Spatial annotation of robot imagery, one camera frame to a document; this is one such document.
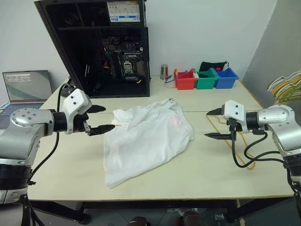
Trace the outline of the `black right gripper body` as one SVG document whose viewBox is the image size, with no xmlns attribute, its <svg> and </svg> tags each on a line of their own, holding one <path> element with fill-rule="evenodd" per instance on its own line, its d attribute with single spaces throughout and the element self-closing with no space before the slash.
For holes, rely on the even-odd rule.
<svg viewBox="0 0 301 226">
<path fill-rule="evenodd" d="M 226 123 L 229 127 L 230 131 L 237 131 L 237 132 L 242 132 L 242 126 L 241 124 L 233 118 L 229 118 L 227 119 L 227 123 Z"/>
</svg>

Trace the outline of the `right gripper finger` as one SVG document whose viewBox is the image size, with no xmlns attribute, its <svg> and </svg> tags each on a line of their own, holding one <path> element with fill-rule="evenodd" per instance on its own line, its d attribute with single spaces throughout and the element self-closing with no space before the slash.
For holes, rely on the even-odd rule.
<svg viewBox="0 0 301 226">
<path fill-rule="evenodd" d="M 207 115 L 213 115 L 213 116 L 216 116 L 216 115 L 224 115 L 224 108 L 223 107 L 220 107 L 220 108 L 216 108 L 214 110 L 211 110 L 207 113 Z"/>
<path fill-rule="evenodd" d="M 213 139 L 218 139 L 218 140 L 232 140 L 232 135 L 231 134 L 221 134 L 219 132 L 217 133 L 206 133 L 205 136 Z"/>
</svg>

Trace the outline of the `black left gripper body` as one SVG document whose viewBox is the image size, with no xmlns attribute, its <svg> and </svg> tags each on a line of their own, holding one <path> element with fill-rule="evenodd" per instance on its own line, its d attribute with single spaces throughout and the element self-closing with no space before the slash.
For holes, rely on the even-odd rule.
<svg viewBox="0 0 301 226">
<path fill-rule="evenodd" d="M 88 114 L 77 114 L 73 118 L 73 133 L 85 132 L 90 135 L 91 127 L 88 125 L 87 120 L 89 119 Z"/>
</svg>

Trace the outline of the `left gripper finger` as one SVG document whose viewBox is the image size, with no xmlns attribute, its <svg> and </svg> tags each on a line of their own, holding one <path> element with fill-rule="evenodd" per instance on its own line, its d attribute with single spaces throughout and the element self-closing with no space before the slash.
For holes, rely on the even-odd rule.
<svg viewBox="0 0 301 226">
<path fill-rule="evenodd" d="M 90 129 L 90 136 L 101 135 L 115 128 L 115 125 L 100 125 Z"/>
<path fill-rule="evenodd" d="M 89 109 L 88 109 L 88 113 L 99 113 L 99 112 L 104 112 L 106 110 L 105 107 L 100 106 L 100 105 L 92 105 Z"/>
</svg>

